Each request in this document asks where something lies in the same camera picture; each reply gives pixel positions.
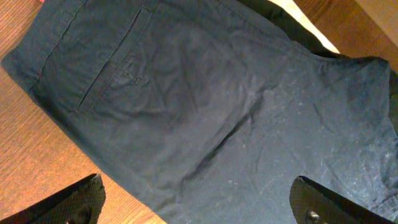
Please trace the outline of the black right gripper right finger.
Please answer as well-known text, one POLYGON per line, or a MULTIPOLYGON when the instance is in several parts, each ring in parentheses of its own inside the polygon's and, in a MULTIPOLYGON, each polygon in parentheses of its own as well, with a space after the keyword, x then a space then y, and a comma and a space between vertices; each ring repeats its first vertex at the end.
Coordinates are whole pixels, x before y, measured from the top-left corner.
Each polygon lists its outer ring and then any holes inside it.
POLYGON ((293 181, 289 202, 298 224, 393 224, 302 175, 293 181))

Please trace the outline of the dark blue shorts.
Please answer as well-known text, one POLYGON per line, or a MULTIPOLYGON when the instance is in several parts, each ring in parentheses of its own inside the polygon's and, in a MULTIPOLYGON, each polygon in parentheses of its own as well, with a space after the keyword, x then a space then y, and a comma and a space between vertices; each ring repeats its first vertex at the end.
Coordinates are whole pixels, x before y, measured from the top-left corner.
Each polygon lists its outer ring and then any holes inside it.
POLYGON ((292 223, 305 175, 393 220, 387 61, 311 53, 237 1, 47 1, 2 60, 169 223, 292 223))

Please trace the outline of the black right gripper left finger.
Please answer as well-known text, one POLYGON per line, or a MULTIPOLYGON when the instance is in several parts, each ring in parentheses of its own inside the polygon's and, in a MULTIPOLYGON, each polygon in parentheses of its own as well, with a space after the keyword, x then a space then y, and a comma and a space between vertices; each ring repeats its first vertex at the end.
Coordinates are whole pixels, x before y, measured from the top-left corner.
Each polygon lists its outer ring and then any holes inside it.
POLYGON ((97 224, 106 200, 99 174, 91 174, 1 224, 97 224))

